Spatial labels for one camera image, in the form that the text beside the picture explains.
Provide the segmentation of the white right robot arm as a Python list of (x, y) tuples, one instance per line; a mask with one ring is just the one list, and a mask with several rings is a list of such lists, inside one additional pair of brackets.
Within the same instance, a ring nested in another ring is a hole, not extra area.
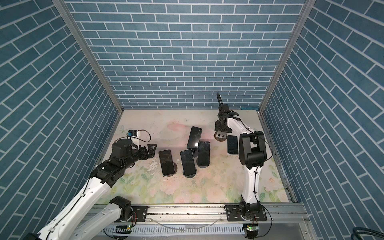
[(267, 151), (265, 135), (244, 124), (234, 111), (218, 114), (215, 122), (217, 141), (237, 137), (238, 157), (245, 170), (245, 186), (239, 203), (240, 214), (245, 220), (254, 219), (263, 212), (259, 194), (259, 178), (264, 163), (272, 156)]

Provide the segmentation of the teal edged black phone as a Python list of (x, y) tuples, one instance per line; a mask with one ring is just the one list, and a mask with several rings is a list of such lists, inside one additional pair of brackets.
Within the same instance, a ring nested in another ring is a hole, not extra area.
[(228, 135), (227, 152), (230, 155), (237, 155), (239, 153), (238, 137), (237, 136)]

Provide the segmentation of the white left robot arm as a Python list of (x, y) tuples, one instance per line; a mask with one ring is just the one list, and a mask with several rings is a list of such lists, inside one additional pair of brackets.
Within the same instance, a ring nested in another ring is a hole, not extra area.
[(94, 204), (108, 192), (137, 161), (152, 159), (156, 144), (137, 146), (129, 138), (118, 139), (112, 145), (110, 157), (90, 174), (86, 184), (54, 219), (38, 233), (28, 233), (25, 240), (91, 240), (115, 221), (135, 223), (137, 215), (131, 201), (117, 196), (98, 214), (83, 224), (82, 219)]

